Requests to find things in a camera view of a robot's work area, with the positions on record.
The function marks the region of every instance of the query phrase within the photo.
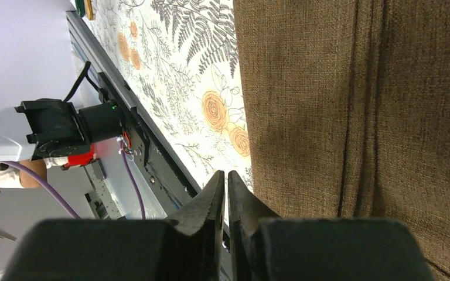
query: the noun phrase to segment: brown fabric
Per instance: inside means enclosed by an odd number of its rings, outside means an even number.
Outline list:
[[[404,222],[450,280],[450,0],[236,0],[254,192]]]

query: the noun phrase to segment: black cable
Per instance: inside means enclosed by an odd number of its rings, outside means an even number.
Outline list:
[[[82,69],[82,72],[80,73],[77,80],[75,80],[75,83],[73,84],[73,87],[71,88],[70,92],[66,95],[66,98],[64,98],[63,102],[69,101],[71,98],[73,98],[73,95],[77,91],[77,89],[80,86],[80,83],[82,83],[82,80],[88,75],[88,69],[90,68],[90,61],[86,61],[86,64],[84,66],[84,69]]]
[[[88,75],[86,76],[86,79],[87,79],[87,81],[90,83],[90,85],[92,85],[92,87],[93,87],[94,89],[96,89],[97,92],[99,92],[99,87],[95,84],[94,81],[92,81],[92,79],[91,79]]]

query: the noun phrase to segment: fern leaf print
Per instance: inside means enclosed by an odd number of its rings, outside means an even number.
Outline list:
[[[233,8],[220,0],[153,0],[151,8],[159,14],[171,35],[178,33],[178,49],[190,41],[187,64],[199,56],[199,73],[213,63],[227,61],[232,78],[238,63]]]

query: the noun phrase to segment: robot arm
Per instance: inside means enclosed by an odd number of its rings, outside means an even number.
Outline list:
[[[0,109],[0,161],[79,155],[121,134],[121,111],[106,102],[76,112],[61,100],[23,101]]]

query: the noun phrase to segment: orange rose print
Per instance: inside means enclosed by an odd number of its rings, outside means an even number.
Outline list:
[[[229,111],[225,102],[215,91],[204,94],[203,115],[208,125],[216,132],[223,131],[229,122]]]
[[[130,34],[132,34],[133,38],[137,38],[138,31],[135,22],[130,23]]]
[[[141,69],[141,57],[139,57],[139,52],[135,49],[130,50],[130,59],[132,60],[132,64],[135,69]]]
[[[120,50],[121,58],[125,61],[128,61],[128,57],[130,56],[130,51],[128,49],[127,38],[123,33],[118,34],[118,48]]]
[[[249,150],[249,136],[242,127],[235,127],[229,132],[230,142],[236,149],[237,153],[246,157],[251,153]]]

